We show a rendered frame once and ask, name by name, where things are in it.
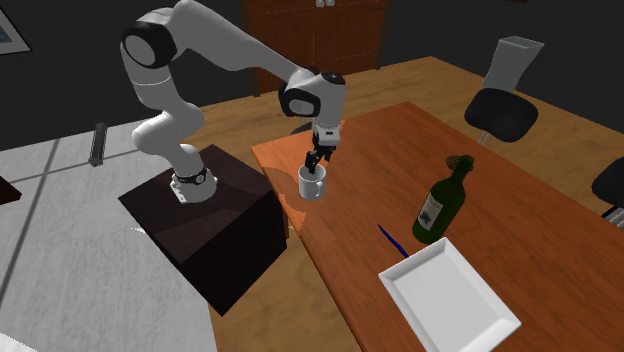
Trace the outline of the dark robot stand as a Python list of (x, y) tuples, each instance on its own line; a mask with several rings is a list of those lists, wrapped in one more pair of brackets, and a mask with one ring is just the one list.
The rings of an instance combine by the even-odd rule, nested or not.
[(170, 169), (118, 197), (174, 267), (225, 315), (287, 248), (287, 222), (267, 178), (215, 145), (200, 155), (218, 178), (202, 203), (181, 204)]

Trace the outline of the brown wooden cabinet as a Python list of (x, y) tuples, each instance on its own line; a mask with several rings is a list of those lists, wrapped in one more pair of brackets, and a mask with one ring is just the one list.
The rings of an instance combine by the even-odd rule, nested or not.
[(242, 28), (294, 63), (348, 75), (380, 67), (391, 0), (238, 0)]

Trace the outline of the black and grey chair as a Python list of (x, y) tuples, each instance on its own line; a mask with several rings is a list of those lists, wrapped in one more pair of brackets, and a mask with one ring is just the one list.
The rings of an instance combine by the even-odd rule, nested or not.
[(523, 138), (538, 118), (538, 109), (514, 90), (544, 44), (519, 36), (498, 40), (489, 70), (464, 113), (465, 121), (482, 131), (477, 142), (490, 136), (514, 143)]

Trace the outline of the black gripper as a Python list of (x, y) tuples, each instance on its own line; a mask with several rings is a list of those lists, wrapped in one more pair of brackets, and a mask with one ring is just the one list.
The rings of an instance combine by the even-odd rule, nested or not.
[(308, 151), (305, 159), (305, 167), (310, 174), (316, 172), (317, 165), (322, 159), (322, 155), (319, 152), (333, 152), (337, 148), (339, 145), (339, 134), (316, 132), (313, 134), (312, 142), (314, 150)]

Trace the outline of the framed wall picture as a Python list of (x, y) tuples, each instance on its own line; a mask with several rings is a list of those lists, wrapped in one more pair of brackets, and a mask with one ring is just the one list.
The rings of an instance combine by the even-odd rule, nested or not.
[(0, 7), (0, 55), (30, 51), (30, 46)]

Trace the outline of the blue pen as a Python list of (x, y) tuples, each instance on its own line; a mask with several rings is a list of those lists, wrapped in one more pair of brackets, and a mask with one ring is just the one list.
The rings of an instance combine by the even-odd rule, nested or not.
[(409, 258), (409, 254), (407, 251), (380, 225), (377, 225), (382, 234), (386, 237), (386, 239), (397, 249), (397, 251), (404, 257)]

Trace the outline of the white mug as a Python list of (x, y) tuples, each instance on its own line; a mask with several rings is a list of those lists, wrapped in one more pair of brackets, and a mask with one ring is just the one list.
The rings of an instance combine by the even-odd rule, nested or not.
[(309, 201), (321, 199), (326, 190), (326, 169), (318, 164), (314, 172), (302, 165), (298, 170), (298, 188), (300, 196)]

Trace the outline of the dark green wine bottle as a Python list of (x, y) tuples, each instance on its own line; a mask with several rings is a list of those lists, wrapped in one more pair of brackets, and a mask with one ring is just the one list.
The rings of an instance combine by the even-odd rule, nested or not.
[(451, 175), (430, 189), (412, 226), (413, 236), (423, 244), (439, 240), (465, 202), (463, 181), (473, 169), (474, 157), (462, 155)]

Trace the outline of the small dark grey bar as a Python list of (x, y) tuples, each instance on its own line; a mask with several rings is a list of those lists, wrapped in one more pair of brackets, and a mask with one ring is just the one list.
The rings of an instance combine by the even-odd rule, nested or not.
[(107, 126), (100, 122), (95, 125), (92, 146), (88, 162), (91, 166), (97, 167), (103, 164), (105, 144), (107, 137)]

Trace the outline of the white rectangular plate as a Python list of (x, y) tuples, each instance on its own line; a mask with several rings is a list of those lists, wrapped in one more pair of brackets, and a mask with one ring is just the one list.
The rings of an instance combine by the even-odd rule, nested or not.
[(426, 352), (491, 352), (521, 326), (445, 237), (378, 277)]

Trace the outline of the brown wooden table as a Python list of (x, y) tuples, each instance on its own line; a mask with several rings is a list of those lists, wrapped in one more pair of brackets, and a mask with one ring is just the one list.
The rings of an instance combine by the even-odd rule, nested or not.
[(446, 158), (474, 157), (447, 238), (520, 320), (500, 352), (624, 352), (624, 230), (416, 105), (343, 123), (325, 195), (297, 172), (309, 132), (252, 152), (362, 352), (425, 352), (378, 274), (421, 249), (412, 224)]

